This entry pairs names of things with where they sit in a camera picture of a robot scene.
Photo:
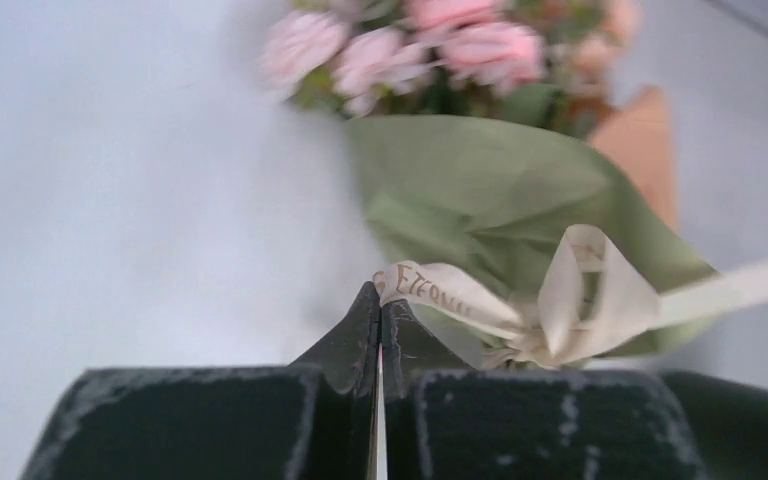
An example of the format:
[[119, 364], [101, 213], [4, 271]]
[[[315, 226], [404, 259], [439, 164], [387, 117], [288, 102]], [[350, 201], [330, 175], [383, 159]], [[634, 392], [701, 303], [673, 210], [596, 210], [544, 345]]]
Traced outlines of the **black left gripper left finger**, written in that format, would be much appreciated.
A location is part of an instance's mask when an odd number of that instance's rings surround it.
[[61, 396], [26, 479], [370, 479], [381, 311], [364, 284], [286, 366], [109, 368]]

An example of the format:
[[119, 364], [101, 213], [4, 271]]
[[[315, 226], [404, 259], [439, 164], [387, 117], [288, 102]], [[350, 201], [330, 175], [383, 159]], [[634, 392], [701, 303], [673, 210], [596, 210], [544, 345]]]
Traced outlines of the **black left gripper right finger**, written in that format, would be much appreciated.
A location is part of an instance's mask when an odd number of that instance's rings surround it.
[[768, 390], [697, 373], [472, 368], [381, 310], [392, 479], [768, 479]]

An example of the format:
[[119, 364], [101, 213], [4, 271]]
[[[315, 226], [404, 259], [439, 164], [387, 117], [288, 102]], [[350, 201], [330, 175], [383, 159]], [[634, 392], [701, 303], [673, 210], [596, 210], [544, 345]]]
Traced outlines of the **pink flower bouquet green wrap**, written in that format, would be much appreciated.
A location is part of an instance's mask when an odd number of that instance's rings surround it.
[[768, 260], [721, 274], [675, 232], [662, 92], [607, 101], [639, 21], [635, 1], [297, 1], [260, 67], [345, 121], [381, 301], [458, 323], [487, 369], [555, 369], [768, 303]]

